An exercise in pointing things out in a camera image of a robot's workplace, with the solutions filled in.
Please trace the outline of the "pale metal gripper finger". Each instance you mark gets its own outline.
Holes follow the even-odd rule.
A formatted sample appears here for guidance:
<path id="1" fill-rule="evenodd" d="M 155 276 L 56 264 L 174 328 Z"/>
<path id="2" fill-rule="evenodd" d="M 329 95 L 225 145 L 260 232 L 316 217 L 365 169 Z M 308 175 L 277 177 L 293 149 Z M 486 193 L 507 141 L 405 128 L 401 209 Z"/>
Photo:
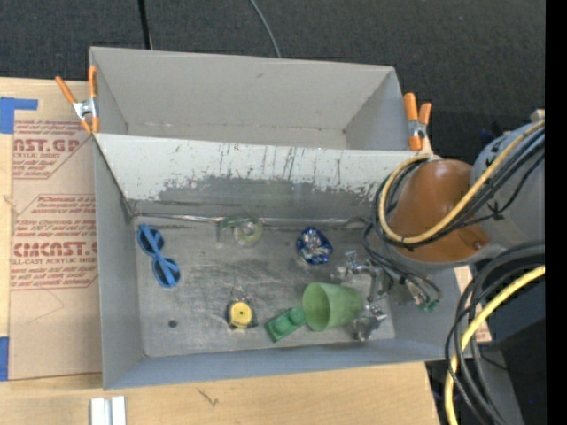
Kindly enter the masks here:
<path id="1" fill-rule="evenodd" d="M 387 313 L 379 304 L 366 305 L 361 314 L 353 321 L 353 338 L 365 342 L 387 318 Z"/>
<path id="2" fill-rule="evenodd" d="M 383 269 L 380 266 L 369 260 L 359 262 L 356 251 L 346 251 L 344 260 L 335 265 L 330 278 L 334 282 L 342 283 L 350 282 L 355 276 L 362 274 L 368 275 L 371 279 L 376 279 L 382 272 Z"/>

